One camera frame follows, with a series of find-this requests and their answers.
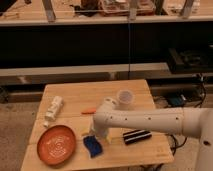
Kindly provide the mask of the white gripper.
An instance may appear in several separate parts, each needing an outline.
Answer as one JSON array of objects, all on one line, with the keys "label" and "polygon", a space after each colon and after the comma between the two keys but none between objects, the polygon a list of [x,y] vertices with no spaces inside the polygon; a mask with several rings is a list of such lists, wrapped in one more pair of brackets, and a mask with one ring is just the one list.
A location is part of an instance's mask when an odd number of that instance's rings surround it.
[{"label": "white gripper", "polygon": [[108,143],[111,142],[111,137],[109,136],[109,129],[107,127],[96,127],[95,125],[91,125],[89,134],[94,135],[101,140],[105,140]]}]

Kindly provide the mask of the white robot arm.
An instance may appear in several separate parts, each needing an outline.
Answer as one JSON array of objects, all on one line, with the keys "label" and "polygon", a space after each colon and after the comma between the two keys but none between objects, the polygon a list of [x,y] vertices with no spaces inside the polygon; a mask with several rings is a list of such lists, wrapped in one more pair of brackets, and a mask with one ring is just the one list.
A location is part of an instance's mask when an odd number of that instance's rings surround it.
[{"label": "white robot arm", "polygon": [[118,110],[117,107],[113,98],[102,101],[92,116],[93,135],[105,138],[109,128],[131,128],[197,138],[195,171],[213,171],[213,108]]}]

